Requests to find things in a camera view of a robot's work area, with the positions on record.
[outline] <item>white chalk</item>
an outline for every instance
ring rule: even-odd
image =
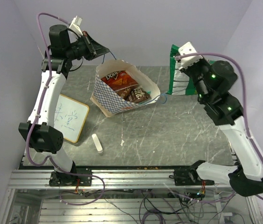
[[[99,154],[102,154],[102,153],[104,152],[104,150],[103,150],[102,145],[101,145],[100,142],[99,142],[99,139],[98,139],[97,135],[96,135],[96,134],[93,134],[93,135],[92,135],[92,138],[93,138],[95,147],[96,147],[96,149],[97,149],[97,152],[98,152]]]

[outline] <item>whiteboard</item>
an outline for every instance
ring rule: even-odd
[[[60,94],[55,110],[54,128],[62,132],[64,139],[76,143],[88,112],[87,105]]]

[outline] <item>marble table surface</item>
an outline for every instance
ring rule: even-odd
[[[90,101],[95,68],[82,66],[71,72],[62,89],[63,95],[90,107],[79,141],[63,143],[76,165],[191,165],[197,160],[233,165],[226,136],[207,116],[197,96],[168,96],[165,104],[155,103],[106,118]],[[169,67],[138,68],[157,83],[161,93],[167,91]],[[97,153],[93,133],[103,146],[103,155]],[[34,150],[31,154],[35,162],[43,160],[42,154]],[[26,159],[24,165],[30,165]]]

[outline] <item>green bag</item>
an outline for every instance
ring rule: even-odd
[[[181,73],[179,68],[181,63],[176,62],[174,57],[178,55],[178,48],[172,45],[170,52],[170,84],[167,94],[169,95],[194,95],[197,94],[192,79]]]

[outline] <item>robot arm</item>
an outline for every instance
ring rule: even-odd
[[[190,42],[178,52],[180,55],[197,53]],[[263,163],[245,130],[242,106],[228,92],[237,80],[233,67],[226,61],[209,64],[204,57],[197,55],[182,58],[180,71],[192,78],[198,102],[205,105],[208,116],[227,136],[240,162],[235,166],[221,166],[198,161],[191,166],[191,178],[230,184],[242,196],[263,193]]]
[[[54,25],[50,27],[49,38],[51,45],[52,78],[46,86],[49,78],[48,58],[42,61],[42,83],[36,100],[36,104],[27,122],[20,123],[19,132],[27,140],[28,132],[35,122],[37,110],[43,97],[42,107],[38,113],[38,120],[32,130],[29,147],[38,153],[49,155],[62,170],[76,173],[75,163],[67,156],[63,144],[63,134],[54,129],[54,117],[57,102],[63,85],[69,75],[73,60],[93,60],[109,52],[109,49],[94,41],[86,31],[81,31],[79,25],[82,19],[75,17],[67,28],[65,25]],[[74,32],[77,40],[70,42],[69,33]],[[61,173],[55,168],[57,180],[60,184],[68,184],[75,181],[76,177]]]

